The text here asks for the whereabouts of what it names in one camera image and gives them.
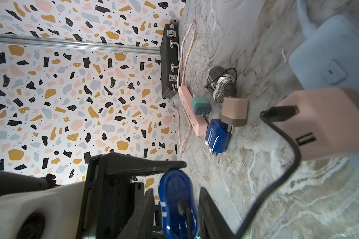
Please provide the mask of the green charger plug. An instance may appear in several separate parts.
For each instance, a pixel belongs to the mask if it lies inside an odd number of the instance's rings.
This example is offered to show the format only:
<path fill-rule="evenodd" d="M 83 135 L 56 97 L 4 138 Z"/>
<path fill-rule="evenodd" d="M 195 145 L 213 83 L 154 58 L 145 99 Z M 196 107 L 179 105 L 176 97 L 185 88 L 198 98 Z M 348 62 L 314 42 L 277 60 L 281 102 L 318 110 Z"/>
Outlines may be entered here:
<path fill-rule="evenodd" d="M 211 104 L 206 97 L 193 97 L 191 106 L 195 115 L 207 116 L 211 112 Z"/>

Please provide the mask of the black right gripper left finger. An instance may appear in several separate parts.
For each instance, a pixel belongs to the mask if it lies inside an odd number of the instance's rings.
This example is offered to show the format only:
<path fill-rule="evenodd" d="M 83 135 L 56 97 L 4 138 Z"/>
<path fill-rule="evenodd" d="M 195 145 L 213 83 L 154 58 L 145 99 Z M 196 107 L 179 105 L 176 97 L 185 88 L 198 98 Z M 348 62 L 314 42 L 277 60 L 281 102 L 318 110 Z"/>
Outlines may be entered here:
<path fill-rule="evenodd" d="M 154 192 L 149 189 L 137 205 L 118 239 L 152 239 L 154 222 Z"/>

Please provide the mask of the pink power strip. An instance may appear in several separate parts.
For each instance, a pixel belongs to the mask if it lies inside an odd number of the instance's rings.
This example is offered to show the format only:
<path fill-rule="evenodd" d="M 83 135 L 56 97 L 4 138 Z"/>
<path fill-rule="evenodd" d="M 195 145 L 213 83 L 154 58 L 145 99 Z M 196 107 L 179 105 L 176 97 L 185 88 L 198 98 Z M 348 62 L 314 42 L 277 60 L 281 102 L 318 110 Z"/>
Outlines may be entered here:
<path fill-rule="evenodd" d="M 179 87 L 179 97 L 184 107 L 186 116 L 188 117 L 188 120 L 190 122 L 190 125 L 194 130 L 194 133 L 196 134 L 196 136 L 205 136 L 208 128 L 208 123 L 202 115 L 197 115 L 194 113 L 191 104 L 193 97 L 186 86 Z"/>

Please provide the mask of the white power strip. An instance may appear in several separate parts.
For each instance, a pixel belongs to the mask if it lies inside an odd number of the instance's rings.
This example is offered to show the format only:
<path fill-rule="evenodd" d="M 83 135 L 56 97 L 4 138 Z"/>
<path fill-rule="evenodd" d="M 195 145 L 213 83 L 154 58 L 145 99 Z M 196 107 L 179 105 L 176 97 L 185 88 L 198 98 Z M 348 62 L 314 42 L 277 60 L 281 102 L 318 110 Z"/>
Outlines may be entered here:
<path fill-rule="evenodd" d="M 303 33 L 306 40 L 289 58 L 302 90 L 349 88 L 359 94 L 359 22 L 336 15 Z M 347 157 L 359 174 L 359 153 Z"/>

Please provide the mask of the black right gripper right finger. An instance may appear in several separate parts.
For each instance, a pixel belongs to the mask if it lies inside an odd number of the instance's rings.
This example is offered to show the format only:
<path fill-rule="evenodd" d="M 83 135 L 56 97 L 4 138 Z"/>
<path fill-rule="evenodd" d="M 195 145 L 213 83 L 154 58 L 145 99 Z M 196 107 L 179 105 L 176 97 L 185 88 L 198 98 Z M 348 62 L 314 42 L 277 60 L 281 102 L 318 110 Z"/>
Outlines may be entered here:
<path fill-rule="evenodd" d="M 201 239 L 234 239 L 234 233 L 204 187 L 200 189 L 198 209 Z"/>

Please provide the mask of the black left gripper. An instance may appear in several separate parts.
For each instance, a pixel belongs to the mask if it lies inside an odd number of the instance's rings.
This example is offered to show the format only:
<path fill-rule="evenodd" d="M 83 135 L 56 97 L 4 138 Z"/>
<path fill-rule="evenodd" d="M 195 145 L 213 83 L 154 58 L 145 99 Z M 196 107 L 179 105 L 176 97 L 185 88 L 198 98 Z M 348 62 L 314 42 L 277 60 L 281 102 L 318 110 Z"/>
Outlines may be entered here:
<path fill-rule="evenodd" d="M 120 153 L 88 161 L 76 238 L 117 239 L 145 195 L 133 176 L 151 176 L 187 167 L 184 161 L 148 160 Z"/>

